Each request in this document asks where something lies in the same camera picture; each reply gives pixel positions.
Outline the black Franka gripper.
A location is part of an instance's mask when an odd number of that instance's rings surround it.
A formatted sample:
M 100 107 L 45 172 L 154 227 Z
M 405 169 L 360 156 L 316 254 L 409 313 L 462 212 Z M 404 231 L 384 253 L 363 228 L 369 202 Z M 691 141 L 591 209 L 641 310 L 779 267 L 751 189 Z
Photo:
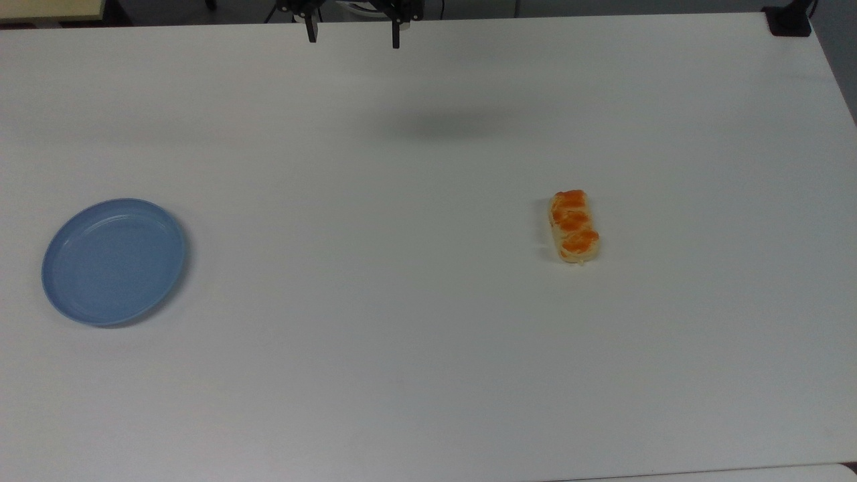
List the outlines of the black Franka gripper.
M 424 1 L 345 1 L 346 3 L 368 4 L 371 9 L 391 21 L 392 48 L 400 48 L 400 37 L 403 22 L 422 21 L 424 17 Z M 291 12 L 292 15 L 304 18 L 310 43 L 317 43 L 319 33 L 319 16 L 316 12 L 325 1 L 276 1 L 278 10 Z

